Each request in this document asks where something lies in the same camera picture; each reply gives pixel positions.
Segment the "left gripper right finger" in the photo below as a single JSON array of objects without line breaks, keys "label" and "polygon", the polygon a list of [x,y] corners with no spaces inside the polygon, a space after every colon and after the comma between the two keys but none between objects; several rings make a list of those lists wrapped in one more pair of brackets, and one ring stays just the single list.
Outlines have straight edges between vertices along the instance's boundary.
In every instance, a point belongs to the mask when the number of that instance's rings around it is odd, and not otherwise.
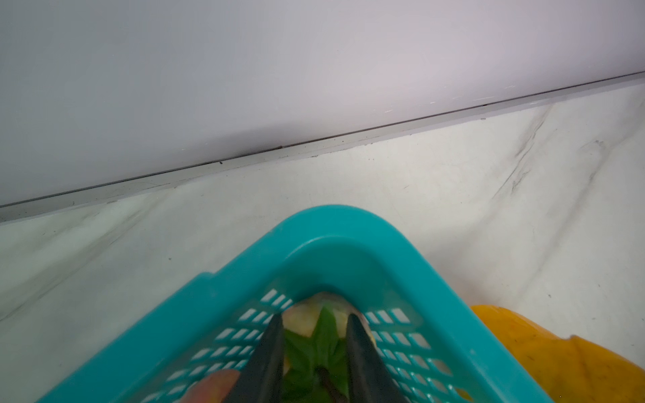
[{"label": "left gripper right finger", "polygon": [[363,403],[406,403],[364,326],[350,314],[346,328],[349,401]]}]

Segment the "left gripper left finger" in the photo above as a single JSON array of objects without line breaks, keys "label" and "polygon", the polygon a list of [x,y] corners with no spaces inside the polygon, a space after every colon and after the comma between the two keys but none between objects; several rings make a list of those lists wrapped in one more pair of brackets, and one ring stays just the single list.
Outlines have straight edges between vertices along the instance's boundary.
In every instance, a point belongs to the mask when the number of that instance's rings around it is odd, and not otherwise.
[{"label": "left gripper left finger", "polygon": [[285,329],[282,315],[276,314],[223,403],[280,403],[284,359]]}]

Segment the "red fake strawberry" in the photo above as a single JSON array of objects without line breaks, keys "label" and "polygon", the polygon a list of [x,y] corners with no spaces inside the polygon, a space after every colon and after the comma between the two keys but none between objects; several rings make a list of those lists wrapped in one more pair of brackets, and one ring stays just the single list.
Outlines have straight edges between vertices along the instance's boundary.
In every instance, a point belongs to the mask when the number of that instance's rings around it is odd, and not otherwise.
[{"label": "red fake strawberry", "polygon": [[341,296],[318,293],[282,313],[285,359],[283,402],[348,402],[346,353],[348,317],[368,322]]}]

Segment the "orange fake pear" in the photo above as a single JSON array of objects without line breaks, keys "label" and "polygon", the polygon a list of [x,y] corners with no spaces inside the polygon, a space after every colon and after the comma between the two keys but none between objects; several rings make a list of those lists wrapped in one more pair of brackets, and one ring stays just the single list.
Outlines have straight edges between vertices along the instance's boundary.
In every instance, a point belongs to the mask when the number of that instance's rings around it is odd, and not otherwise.
[{"label": "orange fake pear", "polygon": [[578,336],[561,339],[490,305],[472,311],[555,402],[643,402],[644,369]]}]

